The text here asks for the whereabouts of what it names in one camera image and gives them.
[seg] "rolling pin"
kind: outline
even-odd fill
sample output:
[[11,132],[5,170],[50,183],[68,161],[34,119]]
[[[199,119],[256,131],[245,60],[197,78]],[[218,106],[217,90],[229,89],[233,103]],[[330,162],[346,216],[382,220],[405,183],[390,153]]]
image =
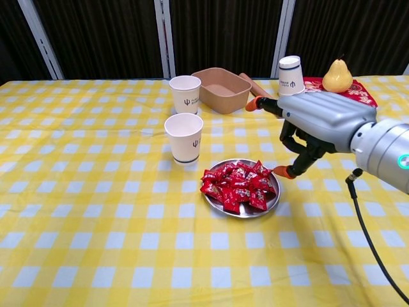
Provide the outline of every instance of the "rolling pin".
[[241,78],[245,79],[246,81],[249,81],[251,84],[251,93],[254,96],[263,96],[263,97],[267,97],[267,98],[271,98],[273,99],[273,97],[267,93],[265,90],[263,90],[257,83],[255,83],[248,75],[246,75],[245,73],[241,73],[239,75]]

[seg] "pear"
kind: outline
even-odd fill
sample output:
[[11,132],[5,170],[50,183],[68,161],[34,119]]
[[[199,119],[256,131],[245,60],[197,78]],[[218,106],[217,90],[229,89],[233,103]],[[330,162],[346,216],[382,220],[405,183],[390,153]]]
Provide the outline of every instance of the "pear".
[[322,85],[327,91],[332,93],[342,93],[350,88],[352,84],[352,75],[348,70],[345,62],[341,59],[336,59],[324,75]]

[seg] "black cable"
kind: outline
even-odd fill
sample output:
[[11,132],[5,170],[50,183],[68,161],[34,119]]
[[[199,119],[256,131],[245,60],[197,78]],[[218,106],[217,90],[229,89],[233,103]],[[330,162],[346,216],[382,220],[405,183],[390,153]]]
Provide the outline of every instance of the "black cable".
[[359,210],[359,204],[358,204],[358,199],[357,199],[357,193],[355,191],[355,186],[353,185],[353,182],[355,179],[357,179],[359,176],[361,176],[362,170],[360,168],[357,168],[353,171],[353,173],[345,180],[346,184],[348,185],[348,189],[350,190],[351,198],[353,200],[353,204],[355,206],[355,211],[357,211],[357,216],[358,220],[360,223],[360,226],[362,228],[362,231],[364,232],[365,238],[369,244],[369,247],[371,248],[372,254],[376,259],[376,262],[378,262],[379,267],[381,268],[383,275],[385,275],[386,279],[389,281],[390,285],[395,289],[395,291],[399,294],[399,296],[402,298],[402,300],[405,301],[407,305],[409,305],[409,298],[405,296],[405,294],[402,292],[402,290],[396,285],[395,281],[392,279],[392,277],[389,275],[388,271],[386,270],[385,266],[383,265],[383,262],[381,258],[378,255],[378,252],[376,252],[375,247],[373,246],[372,240],[368,234],[368,231],[366,230],[366,226],[364,223],[364,220],[362,219],[360,210]]

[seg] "paper cup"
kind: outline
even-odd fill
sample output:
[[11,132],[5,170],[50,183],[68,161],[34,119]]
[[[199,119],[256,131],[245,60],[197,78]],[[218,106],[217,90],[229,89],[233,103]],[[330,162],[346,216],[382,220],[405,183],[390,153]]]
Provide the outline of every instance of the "paper cup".
[[169,81],[177,113],[197,113],[201,80],[192,75],[179,75]]
[[177,164],[189,165],[199,159],[203,121],[198,115],[180,113],[165,122],[165,131]]
[[279,95],[289,96],[303,93],[301,60],[299,56],[286,56],[279,61]]

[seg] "tablecloth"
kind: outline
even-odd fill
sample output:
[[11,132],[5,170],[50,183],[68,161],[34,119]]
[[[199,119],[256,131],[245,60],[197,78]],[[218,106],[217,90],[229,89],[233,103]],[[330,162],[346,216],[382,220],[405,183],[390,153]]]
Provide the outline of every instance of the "tablecloth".
[[[378,118],[409,122],[409,77],[359,77]],[[258,83],[276,96],[277,81]],[[280,179],[271,214],[218,214],[203,170],[229,158],[289,164],[282,120],[200,105],[201,155],[176,165],[168,81],[31,81],[0,87],[1,306],[403,306],[351,204],[352,154]],[[369,174],[360,206],[409,294],[409,198]]]

